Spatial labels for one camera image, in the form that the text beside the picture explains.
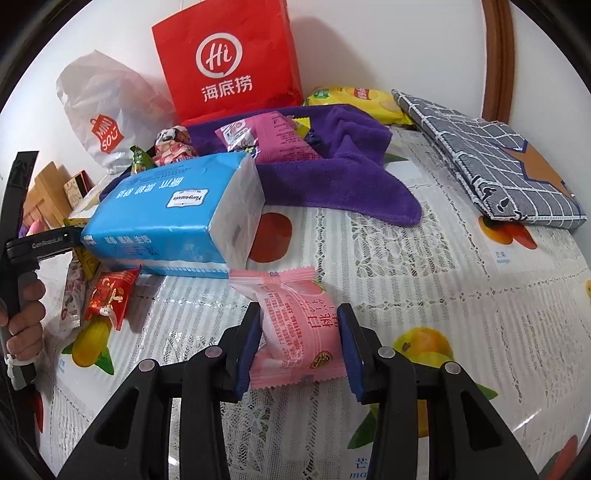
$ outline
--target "green candy wrapper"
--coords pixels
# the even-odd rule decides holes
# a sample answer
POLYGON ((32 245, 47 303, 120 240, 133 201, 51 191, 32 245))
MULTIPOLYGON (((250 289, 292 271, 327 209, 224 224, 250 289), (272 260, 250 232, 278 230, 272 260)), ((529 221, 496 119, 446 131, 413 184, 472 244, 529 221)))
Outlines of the green candy wrapper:
POLYGON ((129 149, 134 153, 133 163, 131 164, 132 175, 156 167, 150 156, 144 150, 136 145, 130 147, 129 149))

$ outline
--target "pink snack bag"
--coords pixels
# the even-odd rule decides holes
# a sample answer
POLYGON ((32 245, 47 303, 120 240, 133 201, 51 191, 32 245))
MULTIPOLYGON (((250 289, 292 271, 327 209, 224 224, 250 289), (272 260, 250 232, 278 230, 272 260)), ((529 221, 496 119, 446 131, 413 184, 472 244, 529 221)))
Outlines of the pink snack bag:
POLYGON ((265 345, 251 388, 345 377, 335 304, 313 267, 283 272, 231 270, 230 285, 261 305, 265 345))
POLYGON ((247 150, 255 163, 322 158, 296 131, 293 120, 279 112, 260 113, 216 130, 227 150, 247 150))

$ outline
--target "candy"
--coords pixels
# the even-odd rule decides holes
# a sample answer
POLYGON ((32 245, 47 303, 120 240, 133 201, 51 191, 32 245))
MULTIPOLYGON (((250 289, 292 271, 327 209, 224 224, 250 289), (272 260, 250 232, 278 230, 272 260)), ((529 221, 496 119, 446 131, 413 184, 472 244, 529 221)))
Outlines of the candy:
POLYGON ((156 138, 154 163, 157 167, 162 167, 197 157, 197 152, 190 143, 191 136, 181 125, 162 130, 156 138))
POLYGON ((141 171, 150 170, 151 168, 154 168, 156 166, 154 165, 154 162, 152 161, 150 156, 141 148, 136 147, 134 145, 129 149, 134 153, 134 159, 131 164, 132 175, 135 175, 136 173, 139 173, 141 171))
POLYGON ((300 127, 305 128, 305 120, 302 125, 279 112, 267 112, 225 125, 216 135, 229 152, 247 150, 256 163, 321 158, 302 140, 296 131, 300 127))
POLYGON ((125 308, 138 275, 139 268, 102 273, 96 281, 84 320, 101 315, 110 318, 115 330, 121 330, 125 308))
POLYGON ((86 281, 84 270, 77 256, 72 257, 66 275, 64 298, 61 303, 61 321, 56 335, 62 335, 80 326, 84 299, 86 296, 86 281))
POLYGON ((251 366, 251 388, 346 376, 336 308, 314 268, 230 270, 229 278, 263 310, 265 345, 251 366))

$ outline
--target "tissue package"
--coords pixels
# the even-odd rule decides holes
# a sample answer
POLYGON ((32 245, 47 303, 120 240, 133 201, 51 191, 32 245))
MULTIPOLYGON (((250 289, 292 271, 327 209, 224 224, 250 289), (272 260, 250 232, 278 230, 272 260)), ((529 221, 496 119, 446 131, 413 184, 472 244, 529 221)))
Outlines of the tissue package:
POLYGON ((246 266, 264 203, 248 153, 192 158, 122 180, 82 241, 113 270, 227 278, 246 266))

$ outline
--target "hi logo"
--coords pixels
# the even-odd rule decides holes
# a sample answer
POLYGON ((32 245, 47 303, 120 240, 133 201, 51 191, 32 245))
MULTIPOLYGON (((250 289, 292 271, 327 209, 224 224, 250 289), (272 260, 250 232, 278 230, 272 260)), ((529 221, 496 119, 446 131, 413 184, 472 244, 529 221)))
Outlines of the hi logo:
POLYGON ((240 65, 242 44, 232 34, 214 33, 201 42, 195 60, 197 68, 206 77, 227 77, 240 65))

